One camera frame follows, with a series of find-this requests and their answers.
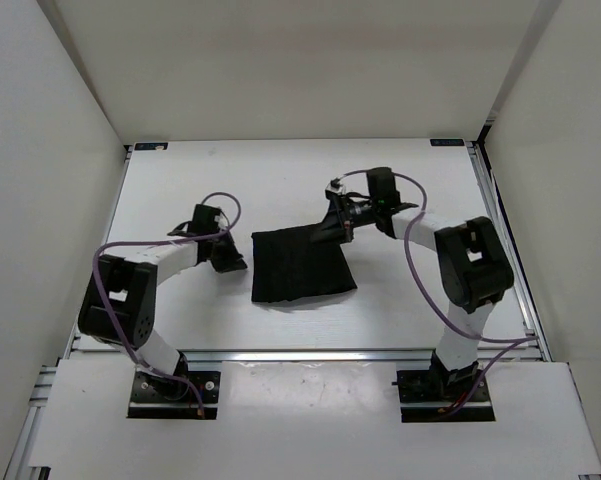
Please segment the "black pleated skirt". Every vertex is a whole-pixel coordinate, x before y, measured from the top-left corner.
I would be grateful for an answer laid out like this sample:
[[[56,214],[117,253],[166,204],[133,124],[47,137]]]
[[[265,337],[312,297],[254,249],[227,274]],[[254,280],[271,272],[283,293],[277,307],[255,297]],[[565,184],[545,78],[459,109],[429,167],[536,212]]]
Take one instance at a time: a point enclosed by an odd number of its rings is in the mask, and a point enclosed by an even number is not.
[[[252,302],[293,302],[357,288],[341,247],[311,242],[312,230],[304,225],[251,235]]]

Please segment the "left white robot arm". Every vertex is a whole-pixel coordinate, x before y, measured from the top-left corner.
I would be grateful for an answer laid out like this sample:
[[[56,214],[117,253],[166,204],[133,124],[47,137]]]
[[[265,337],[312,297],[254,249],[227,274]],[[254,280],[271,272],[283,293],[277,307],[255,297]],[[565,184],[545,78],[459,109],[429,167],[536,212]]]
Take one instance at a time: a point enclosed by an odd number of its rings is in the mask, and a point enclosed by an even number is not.
[[[224,274],[247,268],[232,236],[201,240],[138,242],[138,252],[110,255],[104,245],[94,258],[92,275],[78,315],[81,333],[124,353],[168,400],[178,400],[192,386],[184,354],[155,330],[158,287],[203,263]]]

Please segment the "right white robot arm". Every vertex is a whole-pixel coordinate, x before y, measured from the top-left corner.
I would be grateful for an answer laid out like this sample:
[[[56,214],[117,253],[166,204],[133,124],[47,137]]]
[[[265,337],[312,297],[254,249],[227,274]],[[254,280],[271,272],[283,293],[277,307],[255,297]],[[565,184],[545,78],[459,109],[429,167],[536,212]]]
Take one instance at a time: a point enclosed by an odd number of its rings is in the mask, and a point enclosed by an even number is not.
[[[476,378],[478,344],[486,321],[514,283],[514,275],[491,219],[451,221],[421,213],[397,191],[385,197],[345,193],[335,184],[325,191],[327,213],[310,236],[313,243],[350,243],[358,227],[375,225],[406,247],[419,245],[437,256],[446,312],[433,310],[445,324],[431,357],[429,387],[440,399],[457,396]]]

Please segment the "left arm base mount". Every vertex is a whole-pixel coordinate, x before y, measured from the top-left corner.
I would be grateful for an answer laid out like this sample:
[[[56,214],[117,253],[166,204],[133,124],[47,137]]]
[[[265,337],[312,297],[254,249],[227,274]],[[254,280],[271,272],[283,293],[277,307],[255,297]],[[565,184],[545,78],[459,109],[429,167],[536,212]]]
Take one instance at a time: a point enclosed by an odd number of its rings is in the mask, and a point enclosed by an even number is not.
[[[184,384],[168,383],[163,378],[136,371],[131,386],[127,417],[130,419],[215,420],[221,385],[220,371],[189,371],[187,378],[195,394]]]

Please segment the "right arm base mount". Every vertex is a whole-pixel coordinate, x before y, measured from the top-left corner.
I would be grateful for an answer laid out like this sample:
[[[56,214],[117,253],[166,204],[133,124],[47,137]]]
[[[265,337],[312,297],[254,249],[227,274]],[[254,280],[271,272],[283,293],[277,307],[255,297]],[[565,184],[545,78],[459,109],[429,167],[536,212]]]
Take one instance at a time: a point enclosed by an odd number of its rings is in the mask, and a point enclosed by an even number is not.
[[[443,388],[432,371],[398,370],[393,385],[398,388],[401,422],[477,423],[496,420],[487,382],[483,379],[471,396],[474,379]]]

